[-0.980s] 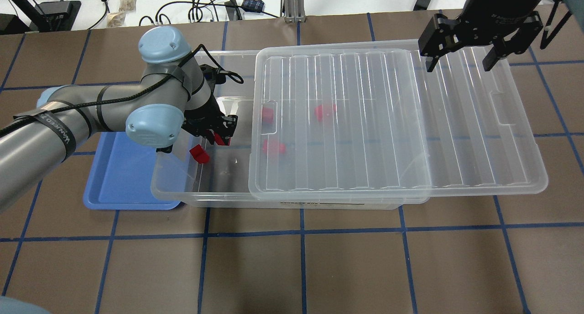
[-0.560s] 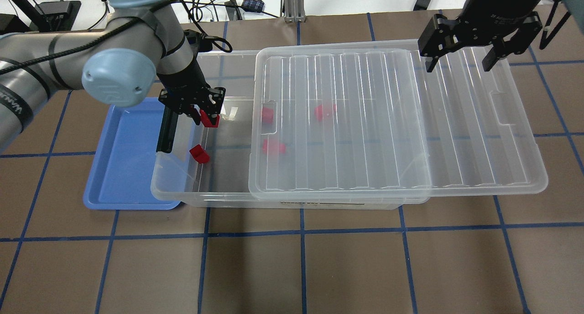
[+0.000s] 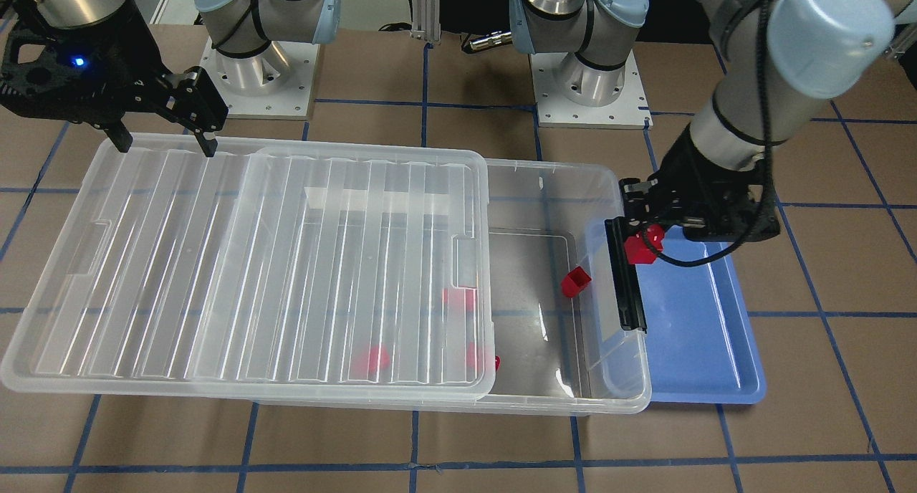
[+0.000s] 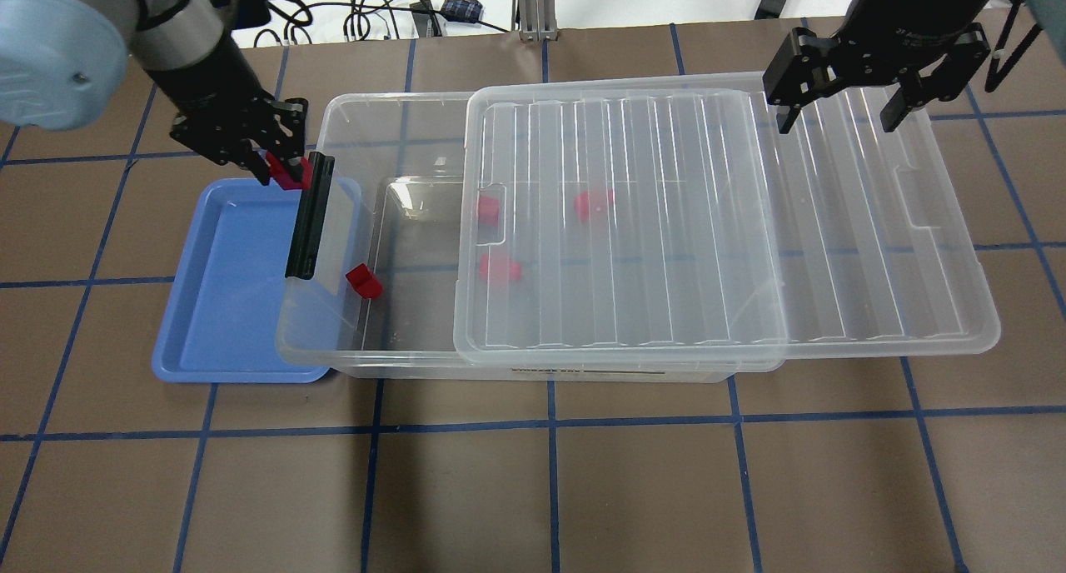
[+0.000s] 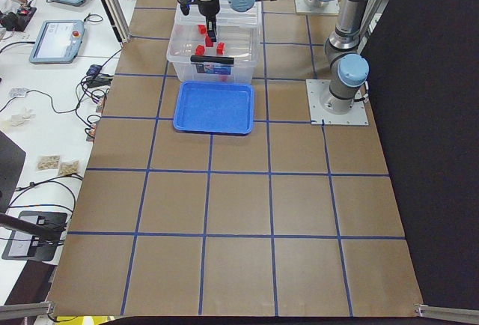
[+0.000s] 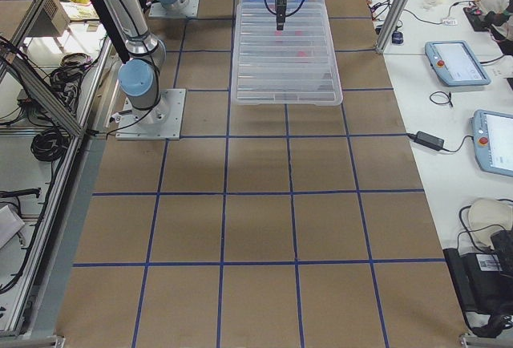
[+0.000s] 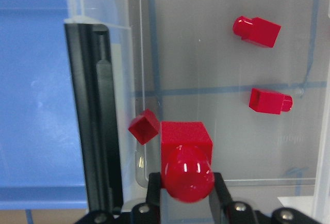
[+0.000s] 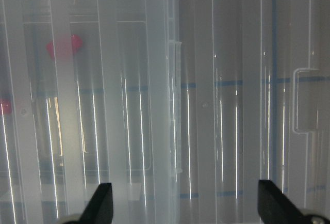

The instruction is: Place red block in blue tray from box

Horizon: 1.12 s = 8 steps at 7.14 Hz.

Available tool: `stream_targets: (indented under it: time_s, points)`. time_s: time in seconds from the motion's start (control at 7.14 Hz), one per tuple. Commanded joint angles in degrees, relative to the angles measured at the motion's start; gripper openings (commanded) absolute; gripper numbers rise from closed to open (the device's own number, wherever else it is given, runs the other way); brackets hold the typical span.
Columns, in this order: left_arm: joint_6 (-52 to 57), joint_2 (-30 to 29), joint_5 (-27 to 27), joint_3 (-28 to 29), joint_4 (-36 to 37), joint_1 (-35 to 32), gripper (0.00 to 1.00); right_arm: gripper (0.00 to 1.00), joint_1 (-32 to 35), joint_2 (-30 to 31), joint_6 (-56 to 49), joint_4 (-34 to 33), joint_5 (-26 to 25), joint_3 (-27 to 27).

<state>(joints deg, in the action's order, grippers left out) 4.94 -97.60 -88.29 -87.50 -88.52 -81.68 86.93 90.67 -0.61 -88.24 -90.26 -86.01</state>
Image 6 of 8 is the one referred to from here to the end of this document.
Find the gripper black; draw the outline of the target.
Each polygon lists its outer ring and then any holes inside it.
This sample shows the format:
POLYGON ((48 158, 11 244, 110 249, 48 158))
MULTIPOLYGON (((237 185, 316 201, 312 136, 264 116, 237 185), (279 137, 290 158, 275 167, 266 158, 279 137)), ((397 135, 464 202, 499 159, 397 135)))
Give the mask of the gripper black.
POLYGON ((275 10, 277 30, 284 30, 287 11, 287 0, 275 0, 275 10))

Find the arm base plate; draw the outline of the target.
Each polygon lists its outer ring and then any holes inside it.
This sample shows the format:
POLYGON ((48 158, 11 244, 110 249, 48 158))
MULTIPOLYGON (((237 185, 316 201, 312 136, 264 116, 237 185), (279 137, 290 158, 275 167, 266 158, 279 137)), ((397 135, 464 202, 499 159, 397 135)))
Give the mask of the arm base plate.
POLYGON ((197 18, 200 0, 153 0, 149 18, 197 18))
POLYGON ((159 104, 148 115, 133 110, 128 98, 123 109, 129 113, 119 119, 120 130, 115 132, 118 140, 178 140, 181 133, 185 89, 163 89, 159 104))

